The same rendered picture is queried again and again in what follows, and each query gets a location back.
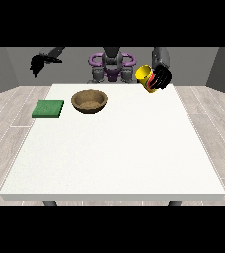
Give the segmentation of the yellow cup with melon print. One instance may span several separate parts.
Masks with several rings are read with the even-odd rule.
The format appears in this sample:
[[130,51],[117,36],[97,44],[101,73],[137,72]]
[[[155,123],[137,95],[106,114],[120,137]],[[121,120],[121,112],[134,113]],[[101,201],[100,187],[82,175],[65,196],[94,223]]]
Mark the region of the yellow cup with melon print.
[[155,74],[149,65],[139,67],[135,73],[135,77],[149,93],[157,91],[157,88],[155,87]]

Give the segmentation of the green square pad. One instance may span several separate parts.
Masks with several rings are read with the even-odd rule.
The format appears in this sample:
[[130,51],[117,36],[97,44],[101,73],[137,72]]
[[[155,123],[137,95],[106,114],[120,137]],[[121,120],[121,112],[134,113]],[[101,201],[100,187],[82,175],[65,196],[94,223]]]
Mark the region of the green square pad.
[[39,100],[32,112],[33,118],[58,118],[60,116],[63,100]]

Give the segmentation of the brown wooden bowl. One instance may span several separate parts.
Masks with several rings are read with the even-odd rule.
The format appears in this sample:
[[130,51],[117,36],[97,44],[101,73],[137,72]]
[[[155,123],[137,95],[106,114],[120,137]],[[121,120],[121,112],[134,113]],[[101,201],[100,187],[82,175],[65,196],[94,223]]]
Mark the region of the brown wooden bowl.
[[83,114],[94,114],[105,106],[107,100],[108,97],[103,91],[88,89],[75,93],[71,97],[71,104]]

